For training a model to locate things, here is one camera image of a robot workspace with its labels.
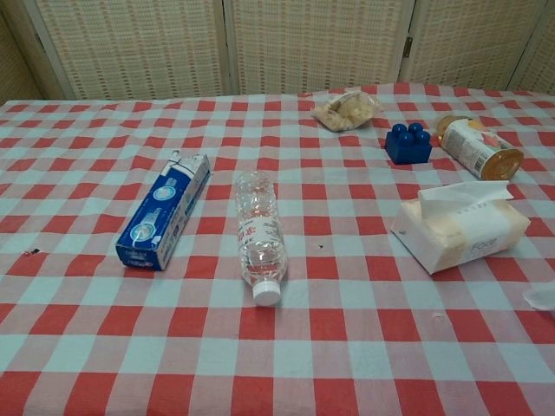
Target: plastic water bottle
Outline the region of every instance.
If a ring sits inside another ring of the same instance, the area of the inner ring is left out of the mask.
[[[287,255],[270,178],[245,172],[236,183],[238,245],[241,273],[252,286],[254,302],[271,306],[281,299],[279,282],[287,271]]]

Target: tissue pack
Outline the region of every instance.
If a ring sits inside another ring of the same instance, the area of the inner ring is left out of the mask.
[[[206,156],[173,152],[115,245],[125,265],[166,268],[209,175]]]
[[[508,181],[465,182],[404,201],[392,231],[432,274],[516,244],[530,220],[506,200]]]

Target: tissue paper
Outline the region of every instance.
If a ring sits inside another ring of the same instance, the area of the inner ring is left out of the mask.
[[[508,181],[464,182],[418,192],[405,201],[392,231],[428,273],[504,250],[530,220],[506,201]]]

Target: blue lego block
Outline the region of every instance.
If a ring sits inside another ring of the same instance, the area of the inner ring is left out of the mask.
[[[385,139],[385,150],[396,165],[427,163],[432,152],[430,134],[422,124],[395,124]]]

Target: can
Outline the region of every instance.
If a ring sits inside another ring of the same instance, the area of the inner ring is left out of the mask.
[[[483,180],[509,180],[524,154],[479,120],[448,115],[437,124],[441,147]]]

